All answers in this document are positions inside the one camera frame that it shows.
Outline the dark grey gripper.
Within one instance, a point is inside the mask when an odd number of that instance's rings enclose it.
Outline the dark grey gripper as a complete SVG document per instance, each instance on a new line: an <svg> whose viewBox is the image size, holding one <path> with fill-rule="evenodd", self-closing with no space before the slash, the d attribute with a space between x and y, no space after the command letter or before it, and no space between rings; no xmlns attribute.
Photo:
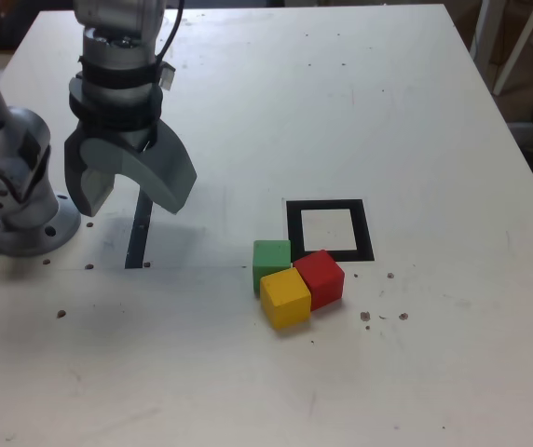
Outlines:
<svg viewBox="0 0 533 447"><path fill-rule="evenodd" d="M64 144L64 177L81 214L94 217L98 213L117 175L137 183L171 214L184 206L197 179L183 142L162 121L131 131L79 121Z"/></svg>

